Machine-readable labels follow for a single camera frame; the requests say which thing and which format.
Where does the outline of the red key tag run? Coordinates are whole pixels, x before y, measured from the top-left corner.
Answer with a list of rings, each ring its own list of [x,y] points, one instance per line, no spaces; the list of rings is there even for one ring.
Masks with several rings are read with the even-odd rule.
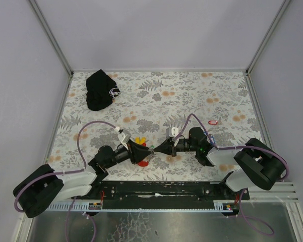
[[[208,124],[210,124],[210,125],[217,125],[218,121],[216,121],[216,120],[209,120]]]

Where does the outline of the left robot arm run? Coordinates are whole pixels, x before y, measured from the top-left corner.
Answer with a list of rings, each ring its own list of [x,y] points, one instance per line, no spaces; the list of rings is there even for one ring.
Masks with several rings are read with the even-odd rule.
[[[56,171],[49,164],[37,168],[13,190],[15,210],[34,218],[51,203],[75,196],[86,196],[108,176],[107,169],[131,160],[134,164],[153,154],[149,147],[129,141],[113,150],[102,146],[85,168]]]

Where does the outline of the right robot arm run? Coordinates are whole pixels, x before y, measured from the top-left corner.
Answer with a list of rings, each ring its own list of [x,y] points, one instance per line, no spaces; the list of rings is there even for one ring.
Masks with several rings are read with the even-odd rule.
[[[234,192],[254,186],[269,191],[282,174],[288,173],[283,158],[258,139],[252,138],[243,146],[216,147],[200,127],[191,128],[187,139],[175,140],[167,135],[154,151],[172,157],[178,152],[194,152],[203,166],[239,166],[239,170],[231,172],[222,181]]]

